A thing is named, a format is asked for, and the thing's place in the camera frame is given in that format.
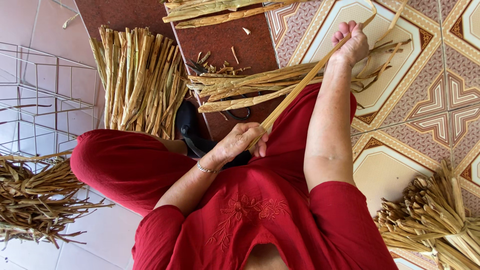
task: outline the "right hand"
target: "right hand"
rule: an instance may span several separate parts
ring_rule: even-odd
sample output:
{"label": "right hand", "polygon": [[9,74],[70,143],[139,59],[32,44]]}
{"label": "right hand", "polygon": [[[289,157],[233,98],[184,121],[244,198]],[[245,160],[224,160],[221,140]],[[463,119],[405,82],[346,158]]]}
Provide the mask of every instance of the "right hand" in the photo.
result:
{"label": "right hand", "polygon": [[[253,139],[262,134],[264,129],[259,123],[238,123],[210,152],[212,158],[220,163],[232,161],[238,154],[243,152]],[[265,132],[255,145],[254,155],[264,157],[268,134]]]}
{"label": "right hand", "polygon": [[364,59],[368,55],[367,36],[363,33],[363,24],[350,21],[342,22],[338,25],[339,31],[336,31],[332,36],[333,46],[337,45],[350,32],[352,37],[337,50],[332,57],[333,61],[346,61],[353,67],[358,61]]}

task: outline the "metal wire frame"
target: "metal wire frame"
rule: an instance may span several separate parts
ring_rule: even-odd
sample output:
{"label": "metal wire frame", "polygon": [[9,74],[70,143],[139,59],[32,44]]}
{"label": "metal wire frame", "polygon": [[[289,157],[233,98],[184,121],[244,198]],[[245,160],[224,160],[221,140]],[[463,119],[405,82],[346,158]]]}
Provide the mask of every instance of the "metal wire frame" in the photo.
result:
{"label": "metal wire frame", "polygon": [[[40,136],[45,136],[45,135],[53,135],[53,147],[52,147],[52,153],[59,153],[60,147],[62,144],[69,143],[73,140],[76,140],[78,135],[70,133],[70,119],[69,119],[69,112],[71,111],[76,111],[76,110],[91,110],[91,115],[92,115],[92,129],[94,129],[94,104],[89,104],[84,101],[82,101],[81,98],[74,98],[74,93],[72,92],[72,77],[74,74],[74,70],[76,69],[87,69],[87,70],[93,70],[95,72],[95,81],[92,85],[94,88],[93,91],[93,102],[96,100],[96,95],[97,95],[97,87],[99,86],[97,81],[98,81],[98,72],[95,67],[91,67],[82,63],[77,63],[74,61],[71,61],[66,58],[58,57],[52,54],[44,53],[35,49],[30,49],[27,47],[15,45],[15,44],[9,44],[9,43],[4,43],[0,42],[0,46],[3,47],[10,47],[11,50],[9,49],[0,49],[0,57],[8,57],[11,59],[15,59],[16,61],[16,67],[15,67],[15,81],[13,82],[0,82],[0,108],[4,108],[7,110],[12,110],[16,112],[16,120],[11,120],[11,121],[2,121],[0,119],[0,123],[6,124],[6,123],[11,123],[15,122],[15,129],[16,129],[16,136],[12,138],[11,141],[7,142],[1,142],[0,141],[0,153],[4,155],[22,155],[22,156],[38,156],[38,148],[37,148],[37,138]],[[40,63],[40,62],[35,62],[35,61],[29,61],[22,59],[19,57],[19,54],[27,54],[27,55],[37,55],[37,56],[42,56],[45,57],[46,59],[49,59],[49,61],[54,60],[55,64],[47,64],[47,63]],[[66,65],[66,64],[59,64],[59,61],[66,61],[67,63],[72,63],[74,65]],[[22,66],[24,64],[24,68],[26,69],[28,64],[34,65],[35,67],[35,85],[31,85],[30,82],[27,83],[25,82],[20,76],[19,76],[19,65]],[[48,90],[48,89],[43,89],[41,87],[38,87],[38,68],[39,66],[54,66],[55,67],[55,89],[54,90]],[[59,68],[69,68],[70,69],[70,95],[65,96],[59,94]],[[16,98],[3,98],[4,94],[2,91],[5,87],[16,87]],[[32,91],[35,93],[35,97],[32,98],[23,98],[21,93],[23,91]],[[49,111],[49,112],[44,112],[44,113],[39,113],[39,100],[42,102],[49,102],[51,101],[51,105],[53,106],[54,110]],[[33,104],[35,105],[35,112],[31,112],[31,110],[26,110],[24,108],[18,107],[20,105],[24,105],[24,103],[28,104]],[[64,109],[63,104],[68,104],[72,109]],[[41,117],[44,115],[54,115],[54,123],[53,127],[48,127],[44,125],[40,125],[36,123],[36,118]],[[66,117],[66,123],[67,123],[67,130],[59,130],[58,129],[58,121],[59,117]],[[33,127],[33,134],[31,136],[28,136],[26,138],[21,138],[20,136],[20,128],[23,125],[29,125]],[[42,134],[37,134],[39,130],[45,131],[46,133]],[[22,151],[22,142],[28,140],[28,139],[33,139],[34,141],[34,146],[35,146],[35,153],[26,153]],[[9,149],[5,147],[7,144],[12,144],[12,148]],[[16,146],[16,151],[13,150],[13,144]],[[35,167],[34,171],[36,172],[37,170],[41,169],[40,166],[41,164],[32,164],[32,166]]]}

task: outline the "red pants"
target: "red pants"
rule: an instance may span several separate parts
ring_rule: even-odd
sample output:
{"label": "red pants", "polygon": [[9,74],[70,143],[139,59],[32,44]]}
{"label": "red pants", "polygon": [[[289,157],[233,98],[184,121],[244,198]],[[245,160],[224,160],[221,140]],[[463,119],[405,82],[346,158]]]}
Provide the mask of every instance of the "red pants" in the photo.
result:
{"label": "red pants", "polygon": [[[300,92],[275,121],[266,157],[252,158],[249,162],[273,170],[306,196],[303,156],[319,89],[320,84],[315,84]],[[350,102],[351,122],[357,102],[352,94],[345,102]],[[148,135],[109,129],[79,136],[71,157],[72,171],[80,181],[143,216],[195,164],[187,156],[168,152],[162,143]]]}

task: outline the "floral embroidery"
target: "floral embroidery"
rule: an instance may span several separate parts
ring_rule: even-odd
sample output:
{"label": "floral embroidery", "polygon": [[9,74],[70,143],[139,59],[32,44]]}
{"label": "floral embroidery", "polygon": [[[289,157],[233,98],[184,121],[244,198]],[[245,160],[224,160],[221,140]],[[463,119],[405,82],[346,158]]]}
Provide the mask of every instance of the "floral embroidery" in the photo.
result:
{"label": "floral embroidery", "polygon": [[264,199],[257,201],[255,198],[250,200],[245,194],[239,200],[239,194],[237,192],[233,198],[228,200],[228,208],[220,210],[220,212],[223,215],[227,215],[228,218],[220,222],[218,230],[213,233],[205,245],[218,242],[221,250],[224,251],[224,248],[228,248],[230,237],[232,236],[232,234],[228,233],[232,219],[235,218],[237,221],[246,219],[247,221],[254,222],[254,218],[258,217],[260,220],[269,219],[272,221],[276,218],[276,215],[280,213],[283,215],[287,213],[290,216],[284,209],[285,207],[287,207],[287,205],[284,203],[284,200]]}

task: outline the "woman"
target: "woman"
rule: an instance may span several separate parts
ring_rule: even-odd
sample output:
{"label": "woman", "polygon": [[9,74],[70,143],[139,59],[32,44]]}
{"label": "woman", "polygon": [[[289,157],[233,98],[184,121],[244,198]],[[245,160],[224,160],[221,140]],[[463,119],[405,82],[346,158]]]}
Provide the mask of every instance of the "woman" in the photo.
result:
{"label": "woman", "polygon": [[134,269],[396,269],[352,176],[350,78],[368,53],[362,28],[340,24],[333,44],[352,38],[323,84],[297,96],[245,166],[218,172],[262,133],[258,123],[237,124],[198,163],[180,140],[79,137],[78,178],[144,215]]}

